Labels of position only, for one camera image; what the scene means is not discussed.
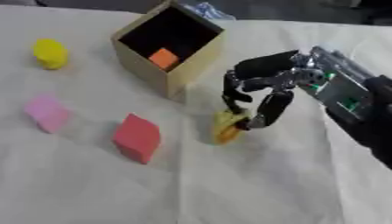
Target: white table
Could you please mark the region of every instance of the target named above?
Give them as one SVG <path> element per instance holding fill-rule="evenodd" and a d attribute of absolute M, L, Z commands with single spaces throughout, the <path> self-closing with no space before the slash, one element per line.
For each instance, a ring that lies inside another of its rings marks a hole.
<path fill-rule="evenodd" d="M 301 90 L 272 127 L 226 146 L 209 140 L 212 114 L 224 109 L 221 77 L 238 61 L 322 45 L 388 74 L 390 28 L 221 21 L 224 53 L 177 103 L 116 60 L 109 37 L 137 17 L 0 6 L 1 223 L 392 222 L 392 171 Z M 39 68 L 31 56 L 38 38 L 64 43 L 69 65 Z M 44 92 L 72 110 L 62 133 L 42 133 L 22 113 L 25 102 Z M 148 165 L 121 157 L 110 144 L 128 113 L 161 129 L 163 142 Z"/>

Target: pink cube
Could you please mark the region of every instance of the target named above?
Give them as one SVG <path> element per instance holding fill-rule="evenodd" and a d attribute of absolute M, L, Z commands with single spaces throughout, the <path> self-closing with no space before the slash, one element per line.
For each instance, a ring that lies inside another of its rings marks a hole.
<path fill-rule="evenodd" d="M 60 130 L 69 117 L 69 111 L 49 94 L 39 95 L 29 101 L 24 107 L 24 112 L 47 133 Z"/>
<path fill-rule="evenodd" d="M 141 164 L 147 164 L 159 146 L 159 127 L 129 114 L 115 131 L 113 142 L 124 156 Z"/>

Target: robotic hand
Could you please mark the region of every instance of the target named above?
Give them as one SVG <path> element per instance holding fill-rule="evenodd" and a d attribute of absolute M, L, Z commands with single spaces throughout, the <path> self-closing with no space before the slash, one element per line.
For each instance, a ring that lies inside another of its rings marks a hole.
<path fill-rule="evenodd" d="M 255 117 L 235 124 L 252 130 L 273 124 L 292 102 L 295 87 L 324 104 L 343 130 L 392 169 L 392 80 L 374 77 L 340 52 L 315 46 L 309 55 L 291 51 L 244 60 L 226 73 L 222 98 L 239 115 L 245 108 L 236 102 L 252 102 L 247 92 L 272 89 Z"/>

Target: red cube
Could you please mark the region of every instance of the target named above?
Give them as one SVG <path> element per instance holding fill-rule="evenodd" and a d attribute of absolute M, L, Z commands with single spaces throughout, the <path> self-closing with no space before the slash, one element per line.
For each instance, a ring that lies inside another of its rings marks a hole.
<path fill-rule="evenodd" d="M 113 142 L 124 156 L 147 164 L 160 143 L 159 127 L 129 114 L 115 131 Z"/>

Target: tan box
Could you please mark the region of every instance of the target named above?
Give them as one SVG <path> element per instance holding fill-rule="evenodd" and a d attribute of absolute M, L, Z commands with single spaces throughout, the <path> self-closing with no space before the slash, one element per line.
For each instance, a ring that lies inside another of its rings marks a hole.
<path fill-rule="evenodd" d="M 218 58 L 222 32 L 218 25 L 168 1 L 115 33 L 112 42 L 127 70 L 171 98 Z M 171 70 L 149 60 L 161 48 L 179 57 Z"/>

